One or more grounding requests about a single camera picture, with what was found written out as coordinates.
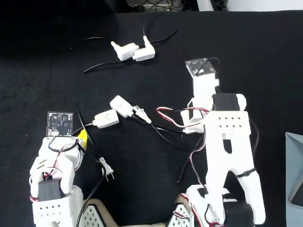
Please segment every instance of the white wire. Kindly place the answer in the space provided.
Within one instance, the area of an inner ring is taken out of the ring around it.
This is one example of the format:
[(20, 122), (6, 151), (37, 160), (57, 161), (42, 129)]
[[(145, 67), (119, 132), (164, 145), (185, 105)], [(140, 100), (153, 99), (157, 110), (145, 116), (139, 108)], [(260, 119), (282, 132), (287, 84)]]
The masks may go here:
[(31, 196), (29, 197), (29, 199), (30, 199), (32, 202), (38, 202), (38, 200), (33, 200), (33, 199), (31, 198)]
[(183, 198), (185, 198), (185, 199), (189, 199), (189, 197), (186, 195), (186, 194), (184, 194), (184, 193), (181, 193), (181, 196), (183, 197)]
[(176, 217), (180, 218), (180, 219), (188, 219), (188, 218), (191, 218), (192, 215), (182, 215), (180, 213), (178, 213), (177, 211), (173, 211), (172, 212)]
[(47, 172), (46, 169), (53, 169), (54, 171), (58, 171), (58, 170), (59, 170), (59, 171), (63, 174), (63, 172), (62, 172), (60, 169), (58, 169), (58, 168), (55, 168), (55, 167), (52, 167), (52, 166), (43, 167), (43, 168), (41, 168), (41, 169), (37, 169), (35, 172), (33, 172), (33, 173), (29, 176), (29, 179), (28, 179), (29, 185), (32, 186), (32, 183), (33, 183), (33, 182), (32, 182), (32, 178), (33, 178), (33, 176), (34, 176), (35, 174)]
[(188, 157), (188, 158), (189, 158), (189, 161), (190, 161), (190, 164), (191, 164), (191, 167), (193, 168), (193, 170), (194, 170), (194, 172), (195, 172), (195, 174), (196, 174), (196, 176), (197, 176), (197, 180), (198, 180), (199, 184), (201, 184), (201, 185), (203, 185), (203, 186), (204, 186), (204, 184), (201, 182), (201, 179), (200, 179), (200, 177), (199, 177), (199, 174), (198, 174), (198, 172), (196, 171), (195, 165), (194, 165), (194, 163), (193, 163), (193, 154), (196, 153), (196, 152), (198, 152), (198, 151), (201, 151), (201, 150), (205, 147), (205, 144), (206, 144), (206, 133), (204, 132), (204, 142), (203, 142), (202, 146), (201, 146), (199, 149), (197, 149), (197, 150), (193, 150), (193, 151), (190, 153), (189, 157)]
[(192, 209), (192, 211), (193, 211), (193, 213), (194, 213), (194, 216), (197, 218), (197, 221), (199, 222), (199, 226), (200, 227), (203, 227), (203, 225), (202, 225), (202, 221), (200, 220), (200, 217), (199, 217), (199, 215), (198, 215), (198, 212), (195, 210), (195, 208), (194, 208), (194, 206), (191, 204), (191, 209)]
[(160, 112), (159, 109), (173, 110), (172, 108), (160, 106), (160, 107), (158, 107), (158, 108), (156, 109), (156, 112), (157, 112), (161, 117), (163, 117), (165, 120), (172, 122), (174, 125), (176, 125), (176, 126), (179, 127), (179, 128), (187, 128), (187, 127), (191, 127), (191, 126), (194, 126), (194, 125), (198, 125), (198, 124), (201, 124), (201, 123), (202, 123), (202, 120), (203, 120), (203, 119), (201, 119), (200, 121), (198, 121), (198, 122), (196, 122), (196, 123), (194, 123), (194, 124), (190, 124), (190, 125), (180, 125), (180, 124), (176, 123), (171, 117), (168, 117), (168, 116), (165, 115), (164, 113)]

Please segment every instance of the black cloth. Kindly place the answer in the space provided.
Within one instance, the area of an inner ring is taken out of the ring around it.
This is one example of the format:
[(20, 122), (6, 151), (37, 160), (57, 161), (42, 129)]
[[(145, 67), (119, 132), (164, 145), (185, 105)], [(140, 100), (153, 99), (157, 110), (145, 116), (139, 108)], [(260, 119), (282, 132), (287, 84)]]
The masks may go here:
[[(1, 224), (33, 226), (29, 169), (45, 136), (48, 110), (80, 110), (85, 123), (89, 123), (94, 115), (110, 109), (109, 102), (121, 95), (144, 108), (155, 122), (171, 126), (155, 109), (180, 109), (193, 96), (192, 79), (184, 61), (218, 57), (221, 65), (214, 62), (214, 66), (219, 72), (220, 89), (245, 95), (247, 110), (260, 130), (255, 165), (266, 207), (264, 226), (285, 226), (285, 132), (303, 134), (302, 20), (303, 12), (289, 11), (2, 21)], [(161, 39), (176, 29), (178, 32), (155, 44), (156, 57), (152, 60), (82, 73), (94, 64), (117, 61), (116, 54), (104, 40), (83, 43), (73, 51), (70, 46), (96, 35), (120, 45), (142, 44), (143, 24), (150, 40)], [(178, 114), (174, 117), (181, 120)], [(89, 132), (115, 170), (115, 180), (104, 182), (94, 197), (105, 203), (119, 225), (167, 221), (178, 193), (196, 183), (190, 167), (182, 183), (176, 183), (188, 152), (172, 147), (153, 129), (135, 120), (120, 117), (118, 126), (92, 128)], [(191, 135), (175, 141), (193, 147), (197, 139), (197, 135)], [(207, 171), (205, 158), (204, 153), (194, 156), (202, 179)], [(84, 158), (75, 179), (84, 197), (100, 176), (98, 165)], [(233, 176), (228, 177), (226, 186), (240, 199), (243, 197), (237, 192)]]
[(0, 17), (31, 17), (35, 20), (62, 15), (91, 16), (131, 11), (125, 0), (3, 0), (1, 3)]

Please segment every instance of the power plug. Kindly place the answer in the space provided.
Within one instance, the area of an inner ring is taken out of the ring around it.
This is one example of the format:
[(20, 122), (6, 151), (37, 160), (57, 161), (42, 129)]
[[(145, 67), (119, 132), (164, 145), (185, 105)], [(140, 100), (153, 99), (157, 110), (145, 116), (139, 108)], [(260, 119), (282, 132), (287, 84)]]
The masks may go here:
[(109, 127), (114, 124), (119, 123), (119, 118), (115, 110), (108, 110), (102, 113), (99, 113), (95, 116), (93, 120), (93, 125), (97, 126), (100, 129)]
[(135, 114), (140, 117), (142, 120), (144, 120), (146, 123), (151, 124), (151, 119), (147, 116), (144, 109), (141, 109), (139, 106), (135, 105), (134, 107)]
[(143, 36), (145, 47), (134, 52), (133, 59), (136, 61), (145, 61), (155, 57), (155, 48), (148, 41), (146, 36)]
[(116, 96), (110, 103), (110, 107), (116, 110), (124, 118), (133, 115), (133, 107), (121, 96)]
[(125, 61), (125, 60), (131, 58), (134, 55), (135, 51), (137, 51), (139, 49), (139, 46), (137, 46), (134, 43), (131, 43), (131, 44), (128, 44), (125, 46), (119, 46), (114, 41), (112, 41), (110, 44), (113, 46), (120, 61)]
[(105, 176), (106, 180), (108, 181), (108, 178), (107, 178), (108, 175), (112, 175), (113, 179), (115, 179), (114, 175), (113, 175), (114, 170), (112, 169), (112, 167), (110, 167), (109, 164), (106, 163), (105, 159), (103, 157), (101, 157), (101, 158), (99, 158), (99, 162), (102, 163), (102, 165), (104, 165), (104, 168), (106, 170), (106, 176)]

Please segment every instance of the white plastic part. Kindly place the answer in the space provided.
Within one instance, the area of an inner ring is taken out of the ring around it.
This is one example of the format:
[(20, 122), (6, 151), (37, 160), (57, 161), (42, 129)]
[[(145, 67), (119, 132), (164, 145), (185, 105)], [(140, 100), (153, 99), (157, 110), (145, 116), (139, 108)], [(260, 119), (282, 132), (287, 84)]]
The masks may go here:
[(33, 216), (36, 227), (57, 226), (75, 227), (83, 203), (83, 193), (73, 186), (71, 193), (58, 200), (33, 202)]
[(146, 36), (143, 36), (143, 40), (145, 47), (137, 50), (133, 55), (133, 59), (136, 61), (145, 61), (155, 57), (155, 48), (151, 45)]
[[(206, 130), (206, 154), (208, 171), (206, 185), (209, 203), (220, 224), (224, 223), (222, 189), (227, 173), (243, 174), (254, 168), (250, 145), (250, 123), (245, 111), (211, 111), (204, 118)], [(231, 140), (232, 153), (225, 151), (223, 139)], [(256, 171), (238, 178), (246, 202), (254, 213), (254, 224), (263, 224), (265, 208), (260, 178)]]
[(139, 49), (139, 46), (137, 46), (134, 43), (125, 46), (119, 46), (118, 44), (112, 41), (110, 44), (113, 46), (114, 50), (116, 51), (120, 61), (125, 61), (131, 58), (134, 55), (135, 51)]
[[(199, 216), (199, 219), (202, 221), (203, 226), (209, 226), (207, 221), (205, 220), (205, 211), (207, 208), (208, 199), (207, 194), (205, 197), (202, 197), (199, 193), (198, 189), (204, 188), (202, 185), (192, 185), (190, 186), (187, 191), (186, 195), (188, 196), (188, 203), (194, 207), (194, 209), (197, 211), (197, 214)], [(221, 195), (228, 194), (229, 191), (226, 188), (222, 188)], [(224, 199), (224, 202), (236, 202), (236, 199)], [(217, 219), (215, 215), (212, 212), (212, 208), (210, 208), (206, 213), (206, 218), (209, 222), (217, 222)], [(194, 218), (191, 221), (191, 226), (194, 226)]]
[(213, 95), (216, 93), (215, 87), (219, 85), (219, 80), (215, 78), (215, 72), (192, 76), (192, 79), (196, 105), (211, 110)]
[[(179, 214), (189, 217), (190, 214), (189, 212), (186, 210), (186, 207), (183, 204), (178, 204), (176, 209), (176, 212), (178, 212)], [(187, 218), (180, 218), (180, 217), (176, 217), (175, 215), (172, 215), (167, 227), (189, 227), (190, 225), (190, 219)]]
[(49, 136), (59, 136), (60, 133), (58, 131), (52, 131), (48, 133)]
[(107, 178), (108, 175), (112, 175), (113, 179), (115, 179), (114, 175), (113, 175), (114, 170), (110, 167), (109, 164), (106, 163), (105, 159), (103, 157), (101, 157), (101, 158), (99, 158), (99, 162), (102, 163), (105, 167), (105, 170), (106, 170), (106, 176), (105, 177), (106, 177), (107, 181), (108, 181), (108, 178)]
[(117, 112), (113, 109), (99, 113), (93, 120), (93, 125), (100, 129), (119, 123)]
[[(42, 141), (41, 148), (39, 150), (39, 156), (35, 159), (29, 173), (30, 173), (30, 186), (31, 195), (35, 198), (38, 197), (39, 182), (43, 181), (43, 172), (52, 172), (53, 179), (61, 179), (60, 187), (64, 194), (70, 193), (73, 179), (75, 177), (75, 169), (78, 169), (83, 159), (82, 151), (79, 151), (77, 147), (60, 153), (51, 151), (48, 148), (52, 137), (45, 137)], [(68, 148), (75, 143), (77, 137), (56, 137), (51, 148), (62, 149)], [(78, 139), (80, 145), (83, 146), (83, 140)]]
[[(192, 98), (189, 101), (189, 103), (187, 104), (187, 107), (201, 107), (201, 106), (200, 106), (199, 100), (197, 98)], [(183, 110), (183, 111), (181, 111), (180, 114), (181, 114), (184, 125), (195, 124), (195, 123), (201, 121), (202, 115), (203, 115), (203, 117), (206, 115), (205, 112), (201, 112), (200, 110)], [(185, 134), (191, 134), (194, 132), (204, 133), (204, 127), (203, 127), (203, 124), (197, 124), (194, 126), (184, 128), (183, 132)]]
[(104, 227), (99, 212), (94, 205), (88, 205), (81, 217), (84, 227)]
[(242, 94), (236, 94), (236, 97), (238, 99), (238, 105), (241, 111), (244, 111), (246, 108), (246, 98)]
[(133, 107), (121, 96), (116, 96), (110, 103), (110, 107), (116, 110), (124, 118), (133, 115)]
[(135, 114), (140, 117), (142, 120), (144, 120), (146, 123), (151, 124), (151, 119), (147, 116), (146, 112), (144, 109), (141, 109), (139, 106), (134, 106), (133, 107)]

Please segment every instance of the black circuit board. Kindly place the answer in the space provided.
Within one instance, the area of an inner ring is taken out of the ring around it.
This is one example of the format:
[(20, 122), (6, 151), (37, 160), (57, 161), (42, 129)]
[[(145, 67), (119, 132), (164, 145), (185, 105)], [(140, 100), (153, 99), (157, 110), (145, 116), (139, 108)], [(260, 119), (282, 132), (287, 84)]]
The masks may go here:
[(48, 112), (47, 114), (47, 136), (72, 136), (73, 113)]

